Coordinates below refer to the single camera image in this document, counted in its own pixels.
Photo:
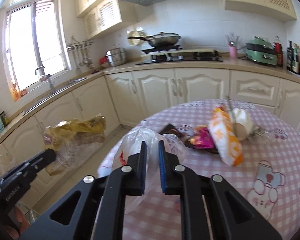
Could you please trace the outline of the clear plastic bag red print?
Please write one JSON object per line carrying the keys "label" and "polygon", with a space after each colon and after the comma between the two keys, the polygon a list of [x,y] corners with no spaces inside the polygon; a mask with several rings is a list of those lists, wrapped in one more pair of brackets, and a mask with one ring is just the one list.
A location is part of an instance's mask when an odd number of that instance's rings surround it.
{"label": "clear plastic bag red print", "polygon": [[140,197],[128,196],[126,198],[125,213],[128,214],[139,206],[153,185],[159,185],[159,141],[163,141],[168,153],[177,155],[179,162],[183,162],[187,155],[187,148],[183,142],[172,134],[160,135],[144,127],[135,127],[130,130],[115,145],[97,169],[98,177],[104,177],[121,166],[127,164],[128,157],[140,152],[141,143],[147,145],[147,164],[145,174],[145,190]]}

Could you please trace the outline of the yellow plastic bag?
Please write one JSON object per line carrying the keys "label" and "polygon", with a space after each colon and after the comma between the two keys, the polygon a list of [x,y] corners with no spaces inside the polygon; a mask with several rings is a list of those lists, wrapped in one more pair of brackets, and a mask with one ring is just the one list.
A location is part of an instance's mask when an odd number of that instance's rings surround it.
{"label": "yellow plastic bag", "polygon": [[51,176],[80,167],[105,142],[106,119],[101,114],[80,121],[63,120],[55,126],[45,127],[44,149],[56,152],[56,159],[46,167]]}

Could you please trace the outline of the kitchen window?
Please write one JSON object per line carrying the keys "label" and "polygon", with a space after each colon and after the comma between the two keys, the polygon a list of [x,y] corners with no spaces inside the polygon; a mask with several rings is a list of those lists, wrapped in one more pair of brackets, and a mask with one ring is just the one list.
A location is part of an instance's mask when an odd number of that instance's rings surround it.
{"label": "kitchen window", "polygon": [[3,54],[14,101],[42,82],[35,69],[53,77],[71,69],[62,37],[58,0],[33,0],[6,11]]}

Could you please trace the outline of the magenta snack wrapper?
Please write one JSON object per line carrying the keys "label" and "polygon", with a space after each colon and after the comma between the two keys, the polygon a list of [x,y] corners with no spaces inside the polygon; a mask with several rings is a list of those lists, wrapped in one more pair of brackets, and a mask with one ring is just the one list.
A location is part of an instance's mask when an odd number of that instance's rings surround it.
{"label": "magenta snack wrapper", "polygon": [[211,150],[215,148],[215,143],[207,126],[197,126],[194,134],[187,141],[194,149]]}

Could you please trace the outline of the dark snack wrapper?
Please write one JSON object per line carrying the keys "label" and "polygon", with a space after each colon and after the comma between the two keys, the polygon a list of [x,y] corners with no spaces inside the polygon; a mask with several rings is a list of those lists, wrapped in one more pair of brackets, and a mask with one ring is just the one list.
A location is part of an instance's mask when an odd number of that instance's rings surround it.
{"label": "dark snack wrapper", "polygon": [[[188,125],[178,125],[174,126],[172,124],[168,124],[165,128],[163,128],[159,134],[173,134],[176,135],[186,147],[194,149],[187,141],[189,138],[194,134],[194,127],[188,126]],[[215,148],[211,150],[200,150],[200,151],[206,151],[211,154],[219,154],[216,146]]]}

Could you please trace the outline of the orange white snack bag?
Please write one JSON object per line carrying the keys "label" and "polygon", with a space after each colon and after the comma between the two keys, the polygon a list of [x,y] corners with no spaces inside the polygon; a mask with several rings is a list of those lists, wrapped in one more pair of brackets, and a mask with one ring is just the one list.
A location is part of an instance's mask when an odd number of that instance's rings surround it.
{"label": "orange white snack bag", "polygon": [[230,115],[224,105],[218,105],[213,109],[208,129],[221,160],[229,166],[242,163],[242,145],[234,134]]}

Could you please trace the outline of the cream lower cabinets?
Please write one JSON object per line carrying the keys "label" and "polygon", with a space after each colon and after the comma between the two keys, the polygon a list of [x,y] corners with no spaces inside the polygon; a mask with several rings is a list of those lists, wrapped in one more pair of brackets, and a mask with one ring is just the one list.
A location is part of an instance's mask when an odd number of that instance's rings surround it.
{"label": "cream lower cabinets", "polygon": [[106,118],[106,134],[172,106],[205,99],[245,101],[300,134],[300,76],[244,60],[125,64],[59,89],[0,134],[0,157],[25,160],[43,147],[45,127],[68,119]]}

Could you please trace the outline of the white paper cup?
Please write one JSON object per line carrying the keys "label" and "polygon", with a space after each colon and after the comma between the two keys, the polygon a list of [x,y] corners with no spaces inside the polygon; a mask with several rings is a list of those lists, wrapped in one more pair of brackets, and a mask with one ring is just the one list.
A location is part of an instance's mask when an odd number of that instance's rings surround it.
{"label": "white paper cup", "polygon": [[254,127],[250,114],[244,109],[235,108],[230,112],[230,120],[237,139],[239,141],[248,139]]}

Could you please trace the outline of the black gas stove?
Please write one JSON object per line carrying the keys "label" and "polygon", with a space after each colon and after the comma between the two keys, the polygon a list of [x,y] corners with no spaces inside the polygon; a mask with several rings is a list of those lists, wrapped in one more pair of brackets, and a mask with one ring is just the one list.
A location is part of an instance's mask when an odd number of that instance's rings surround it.
{"label": "black gas stove", "polygon": [[223,58],[217,50],[210,48],[183,49],[180,46],[170,46],[169,49],[143,50],[142,60],[136,65],[172,62],[223,62]]}

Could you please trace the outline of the steel steamer pot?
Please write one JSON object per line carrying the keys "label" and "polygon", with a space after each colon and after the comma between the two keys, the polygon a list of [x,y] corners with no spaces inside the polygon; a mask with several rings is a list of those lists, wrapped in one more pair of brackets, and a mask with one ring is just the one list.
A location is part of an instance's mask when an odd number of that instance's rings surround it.
{"label": "steel steamer pot", "polygon": [[127,63],[127,52],[126,49],[122,47],[107,51],[105,57],[111,67],[117,67]]}

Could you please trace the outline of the chrome sink faucet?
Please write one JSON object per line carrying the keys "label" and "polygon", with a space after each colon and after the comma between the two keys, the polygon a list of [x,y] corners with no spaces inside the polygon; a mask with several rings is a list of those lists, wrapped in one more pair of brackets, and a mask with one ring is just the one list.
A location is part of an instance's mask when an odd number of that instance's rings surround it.
{"label": "chrome sink faucet", "polygon": [[39,77],[40,82],[48,81],[51,94],[55,93],[55,87],[54,87],[53,82],[51,80],[51,76],[49,74],[45,73],[45,67],[44,66],[40,66],[40,67],[36,68],[35,69],[35,75],[40,76]]}

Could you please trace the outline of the black wok with lid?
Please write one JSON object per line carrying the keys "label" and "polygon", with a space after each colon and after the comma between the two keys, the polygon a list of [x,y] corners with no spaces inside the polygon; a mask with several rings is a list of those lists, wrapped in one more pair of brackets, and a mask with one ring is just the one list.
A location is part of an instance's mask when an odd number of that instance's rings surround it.
{"label": "black wok with lid", "polygon": [[178,43],[178,41],[181,39],[181,36],[176,33],[161,32],[161,33],[153,35],[153,36],[147,35],[145,37],[129,35],[128,39],[147,41],[151,47],[161,48],[161,47],[176,45]]}

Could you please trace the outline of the green electric cooker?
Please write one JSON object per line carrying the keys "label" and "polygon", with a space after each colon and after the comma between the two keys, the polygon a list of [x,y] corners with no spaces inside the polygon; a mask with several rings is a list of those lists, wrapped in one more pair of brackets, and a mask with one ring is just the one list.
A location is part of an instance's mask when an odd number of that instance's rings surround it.
{"label": "green electric cooker", "polygon": [[255,63],[277,65],[277,53],[267,40],[255,36],[246,43],[245,56]]}

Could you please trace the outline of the dark soy sauce bottle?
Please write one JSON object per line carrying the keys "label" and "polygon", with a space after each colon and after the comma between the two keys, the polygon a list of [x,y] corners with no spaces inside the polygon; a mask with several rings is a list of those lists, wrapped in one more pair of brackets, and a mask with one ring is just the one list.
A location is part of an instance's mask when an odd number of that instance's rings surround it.
{"label": "dark soy sauce bottle", "polygon": [[293,63],[293,44],[292,41],[289,40],[289,46],[287,48],[287,59],[286,59],[286,68],[288,71],[292,71],[292,63]]}

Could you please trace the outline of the wall utensil rack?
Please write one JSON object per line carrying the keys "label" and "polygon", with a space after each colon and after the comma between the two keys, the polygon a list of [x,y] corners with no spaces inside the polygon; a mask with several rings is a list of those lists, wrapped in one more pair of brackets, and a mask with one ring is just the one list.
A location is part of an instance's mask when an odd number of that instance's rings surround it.
{"label": "wall utensil rack", "polygon": [[91,40],[78,41],[74,36],[71,36],[71,42],[66,46],[68,52],[71,53],[75,65],[75,72],[80,75],[83,71],[82,67],[87,67],[94,70],[95,65],[92,62],[89,48],[94,45]]}

